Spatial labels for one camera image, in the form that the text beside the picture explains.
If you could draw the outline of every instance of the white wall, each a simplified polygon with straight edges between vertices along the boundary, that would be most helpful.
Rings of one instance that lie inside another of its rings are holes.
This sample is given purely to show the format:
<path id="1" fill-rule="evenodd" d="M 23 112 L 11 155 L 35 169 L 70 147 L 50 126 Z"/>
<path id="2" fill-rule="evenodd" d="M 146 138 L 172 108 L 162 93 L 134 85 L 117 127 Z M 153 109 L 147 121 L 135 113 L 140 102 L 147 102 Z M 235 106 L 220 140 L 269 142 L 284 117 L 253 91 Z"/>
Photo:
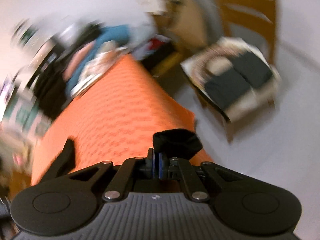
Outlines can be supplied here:
<path id="1" fill-rule="evenodd" d="M 320 67 L 320 0 L 278 0 L 280 40 Z"/>
<path id="2" fill-rule="evenodd" d="M 84 16 L 107 25 L 149 21 L 136 0 L 0 0 L 0 82 L 31 60 L 10 45 L 14 26 L 24 18 L 38 19 L 48 14 Z"/>

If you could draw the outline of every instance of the pile of clothes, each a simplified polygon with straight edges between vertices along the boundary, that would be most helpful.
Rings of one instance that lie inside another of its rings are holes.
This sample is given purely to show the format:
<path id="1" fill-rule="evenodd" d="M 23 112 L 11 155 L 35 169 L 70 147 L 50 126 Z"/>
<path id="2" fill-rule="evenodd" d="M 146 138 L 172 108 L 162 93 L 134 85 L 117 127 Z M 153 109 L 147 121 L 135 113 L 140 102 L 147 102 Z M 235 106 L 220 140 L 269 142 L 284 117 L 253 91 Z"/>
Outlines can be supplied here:
<path id="1" fill-rule="evenodd" d="M 122 54 L 153 35 L 150 26 L 141 29 L 147 30 L 146 33 L 132 31 L 127 25 L 102 27 L 90 23 L 68 48 L 63 47 L 57 37 L 50 38 L 37 53 L 46 56 L 41 58 L 41 64 L 27 84 L 43 113 L 54 120 L 79 91 L 96 82 Z M 50 52 L 44 53 L 48 43 Z"/>
<path id="2" fill-rule="evenodd" d="M 182 67 L 232 122 L 273 98 L 281 80 L 262 53 L 241 38 L 223 37 Z"/>

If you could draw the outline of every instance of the orange bedspread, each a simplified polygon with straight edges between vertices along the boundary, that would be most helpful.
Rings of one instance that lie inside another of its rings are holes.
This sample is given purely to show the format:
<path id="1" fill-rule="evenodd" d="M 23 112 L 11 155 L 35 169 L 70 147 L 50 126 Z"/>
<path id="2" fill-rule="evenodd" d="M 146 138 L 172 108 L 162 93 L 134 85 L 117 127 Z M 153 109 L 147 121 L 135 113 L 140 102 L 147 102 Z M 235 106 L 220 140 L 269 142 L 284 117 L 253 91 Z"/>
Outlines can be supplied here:
<path id="1" fill-rule="evenodd" d="M 35 149 L 31 183 L 39 182 L 68 137 L 75 141 L 77 171 L 103 160 L 119 165 L 145 157 L 154 133 L 175 128 L 194 130 L 194 114 L 126 55 L 55 120 Z M 192 163 L 205 160 L 211 159 L 202 150 Z"/>

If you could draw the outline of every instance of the wooden chair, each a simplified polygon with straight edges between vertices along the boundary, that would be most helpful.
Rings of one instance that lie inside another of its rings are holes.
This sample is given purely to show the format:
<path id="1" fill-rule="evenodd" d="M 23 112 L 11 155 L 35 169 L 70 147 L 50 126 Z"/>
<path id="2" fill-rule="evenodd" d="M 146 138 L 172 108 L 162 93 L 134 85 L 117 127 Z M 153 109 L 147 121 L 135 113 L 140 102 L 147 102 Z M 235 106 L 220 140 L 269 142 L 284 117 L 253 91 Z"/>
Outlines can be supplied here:
<path id="1" fill-rule="evenodd" d="M 219 6 L 220 16 L 222 20 L 225 36 L 232 37 L 230 23 L 246 27 L 265 38 L 269 46 L 269 57 L 266 58 L 269 64 L 274 63 L 275 42 L 276 42 L 276 3 L 275 0 L 215 0 Z M 254 15 L 237 10 L 236 8 L 248 8 L 258 12 Z M 230 122 L 230 119 L 225 113 L 218 108 L 198 87 L 191 83 L 202 107 L 208 107 L 215 117 L 225 128 L 225 133 L 228 142 L 233 140 L 235 123 Z M 268 99 L 270 106 L 274 107 L 273 98 Z"/>

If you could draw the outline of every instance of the metal rivet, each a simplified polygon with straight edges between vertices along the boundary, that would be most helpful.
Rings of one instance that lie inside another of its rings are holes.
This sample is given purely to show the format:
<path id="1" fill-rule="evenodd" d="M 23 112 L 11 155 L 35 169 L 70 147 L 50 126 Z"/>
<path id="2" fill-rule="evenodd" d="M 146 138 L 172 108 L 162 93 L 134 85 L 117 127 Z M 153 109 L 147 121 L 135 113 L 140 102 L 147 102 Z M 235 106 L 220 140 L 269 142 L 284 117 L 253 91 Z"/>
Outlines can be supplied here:
<path id="1" fill-rule="evenodd" d="M 192 193 L 192 197 L 197 200 L 203 200 L 208 197 L 208 194 L 203 191 L 196 191 L 196 192 Z"/>
<path id="2" fill-rule="evenodd" d="M 120 197 L 120 193 L 115 191 L 115 190 L 110 190 L 110 191 L 107 191 L 104 196 L 107 198 L 107 199 L 115 199 L 115 198 L 118 198 Z"/>

